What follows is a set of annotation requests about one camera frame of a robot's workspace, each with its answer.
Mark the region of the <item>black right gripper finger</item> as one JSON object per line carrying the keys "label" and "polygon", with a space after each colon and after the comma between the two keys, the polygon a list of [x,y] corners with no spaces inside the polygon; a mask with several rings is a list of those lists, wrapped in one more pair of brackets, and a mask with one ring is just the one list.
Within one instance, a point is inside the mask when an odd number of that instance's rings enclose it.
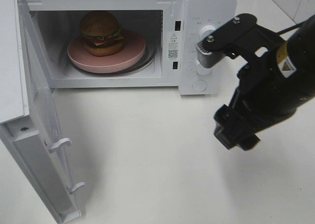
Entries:
{"label": "black right gripper finger", "polygon": [[253,134],[242,139],[238,143],[238,147],[241,148],[243,151],[248,151],[254,148],[259,142],[260,142],[260,139],[255,134]]}
{"label": "black right gripper finger", "polygon": [[214,115],[215,138],[227,149],[242,147],[246,121],[234,109],[223,105]]}

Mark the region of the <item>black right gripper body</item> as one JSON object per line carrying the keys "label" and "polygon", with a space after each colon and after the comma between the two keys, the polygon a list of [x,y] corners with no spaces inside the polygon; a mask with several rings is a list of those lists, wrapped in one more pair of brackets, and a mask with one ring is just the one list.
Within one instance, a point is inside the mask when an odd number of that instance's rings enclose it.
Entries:
{"label": "black right gripper body", "polygon": [[239,86],[228,107],[246,121],[245,138],[276,125],[295,113],[295,75],[284,77],[279,67],[244,65]]}

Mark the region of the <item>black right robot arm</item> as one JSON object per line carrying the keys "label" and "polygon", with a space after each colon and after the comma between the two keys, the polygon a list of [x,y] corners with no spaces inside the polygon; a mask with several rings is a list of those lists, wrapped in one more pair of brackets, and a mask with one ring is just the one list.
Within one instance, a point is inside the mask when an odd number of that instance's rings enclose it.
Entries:
{"label": "black right robot arm", "polygon": [[230,41],[226,54],[246,64],[229,105],[214,115],[214,136],[227,149],[252,149],[256,133],[294,115],[315,96],[315,19],[304,21],[284,40],[259,25]]}

